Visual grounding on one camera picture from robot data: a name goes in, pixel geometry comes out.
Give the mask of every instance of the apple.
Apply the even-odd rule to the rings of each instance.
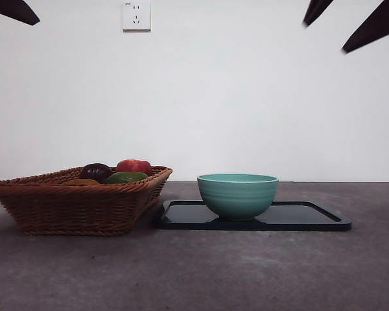
[[[105,164],[92,163],[88,164],[79,172],[79,178],[94,179],[99,183],[102,183],[105,179],[112,175],[112,169]]]
[[[151,164],[148,161],[137,159],[126,159],[118,162],[116,172],[143,172],[148,176],[152,175],[153,171]]]

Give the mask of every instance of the brown basket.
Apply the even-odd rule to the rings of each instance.
[[[63,185],[80,169],[0,181],[0,202],[26,234],[123,235],[158,202],[172,173],[152,167],[151,176],[131,183]]]

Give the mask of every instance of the dark purple fruit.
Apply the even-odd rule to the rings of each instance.
[[[79,178],[94,179],[99,183],[102,183],[111,175],[112,170],[110,167],[101,163],[93,163],[82,167],[79,173]]]

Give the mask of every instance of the tray rim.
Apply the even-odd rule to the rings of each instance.
[[[186,230],[222,230],[222,231],[349,231],[352,228],[352,221],[337,212],[333,212],[320,204],[305,200],[288,200],[288,201],[273,201],[271,205],[304,205],[315,209],[317,212],[322,213],[324,216],[335,221],[333,224],[271,224],[265,222],[258,222],[258,224],[252,225],[251,229],[242,229],[242,225],[245,222],[233,222],[234,227],[238,229],[217,229],[217,228],[205,228],[206,223],[178,223],[178,222],[164,222],[167,212],[170,207],[180,204],[189,205],[206,205],[202,200],[167,200],[164,201],[162,207],[163,212],[157,218],[156,224],[160,229],[186,229]]]

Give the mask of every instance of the mango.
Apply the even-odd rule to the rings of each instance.
[[[100,185],[100,183],[94,179],[86,179],[86,178],[78,178],[72,179],[65,183],[65,185],[69,186],[95,186]]]
[[[148,175],[143,172],[116,172],[105,179],[104,183],[131,183],[147,177]]]

